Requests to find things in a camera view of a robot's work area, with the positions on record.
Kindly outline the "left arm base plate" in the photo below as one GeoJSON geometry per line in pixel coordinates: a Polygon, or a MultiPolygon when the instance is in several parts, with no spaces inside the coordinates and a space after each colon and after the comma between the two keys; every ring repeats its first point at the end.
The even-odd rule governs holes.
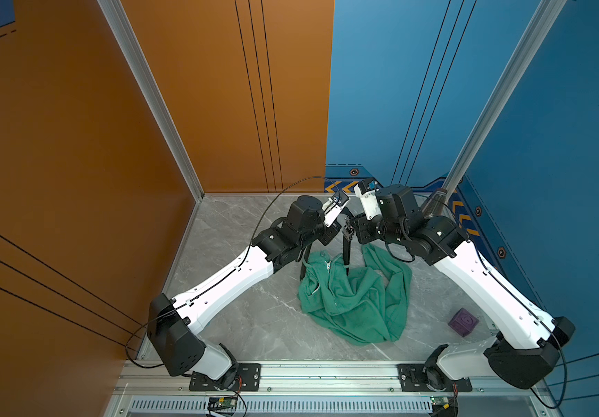
{"type": "Polygon", "coordinates": [[[190,391],[236,391],[257,392],[261,377],[262,365],[254,362],[243,362],[232,366],[217,380],[200,373],[192,373],[190,391]]]}

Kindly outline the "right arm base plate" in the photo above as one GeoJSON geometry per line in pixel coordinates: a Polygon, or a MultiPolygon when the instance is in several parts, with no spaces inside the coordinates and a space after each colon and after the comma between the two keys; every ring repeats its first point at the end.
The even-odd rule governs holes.
{"type": "Polygon", "coordinates": [[[454,387],[458,393],[473,391],[470,379],[450,380],[437,368],[427,368],[423,363],[398,364],[397,371],[404,392],[448,393],[452,392],[454,387]]]}

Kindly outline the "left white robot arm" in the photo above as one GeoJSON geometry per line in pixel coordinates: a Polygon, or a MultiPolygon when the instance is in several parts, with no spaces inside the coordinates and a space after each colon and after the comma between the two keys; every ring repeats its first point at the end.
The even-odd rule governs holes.
{"type": "Polygon", "coordinates": [[[157,295],[150,303],[147,337],[167,373],[172,377],[198,373],[220,389],[233,387],[240,368],[236,359],[224,345],[204,340],[200,333],[249,288],[287,264],[302,261],[314,242],[332,241],[348,201],[342,192],[326,202],[300,196],[285,216],[254,235],[243,252],[217,273],[173,297],[157,295]]]}

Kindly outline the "black belt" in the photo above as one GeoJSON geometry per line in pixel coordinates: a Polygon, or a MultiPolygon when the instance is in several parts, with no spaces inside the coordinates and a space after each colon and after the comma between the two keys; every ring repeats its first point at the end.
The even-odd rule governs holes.
{"type": "MultiPolygon", "coordinates": [[[[352,222],[354,215],[351,213],[351,211],[348,208],[345,208],[342,211],[342,214],[346,218],[351,218],[351,222],[352,222]]],[[[352,243],[352,241],[348,242],[344,239],[344,234],[343,234],[342,257],[343,257],[344,267],[346,268],[347,275],[349,275],[350,267],[351,267],[351,243],[352,243]]]]}

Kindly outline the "green trousers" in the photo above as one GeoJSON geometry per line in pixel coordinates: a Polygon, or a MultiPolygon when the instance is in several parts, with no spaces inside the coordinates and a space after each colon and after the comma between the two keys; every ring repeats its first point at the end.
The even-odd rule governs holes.
{"type": "Polygon", "coordinates": [[[362,247],[365,265],[315,252],[303,262],[298,299],[304,314],[355,346],[397,342],[405,331],[412,270],[387,250],[362,247]]]}

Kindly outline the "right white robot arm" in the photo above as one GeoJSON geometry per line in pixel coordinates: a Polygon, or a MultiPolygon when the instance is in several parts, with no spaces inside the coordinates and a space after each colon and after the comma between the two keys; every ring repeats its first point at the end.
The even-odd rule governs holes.
{"type": "Polygon", "coordinates": [[[351,220],[359,243],[403,246],[450,278],[497,326],[497,334],[484,342],[437,347],[423,366],[425,384],[443,391],[462,379],[497,376],[517,389],[531,389],[555,369],[575,325],[553,317],[503,277],[468,232],[443,214],[440,199],[418,203],[411,188],[379,187],[373,179],[358,182],[354,194],[364,210],[351,220]]]}

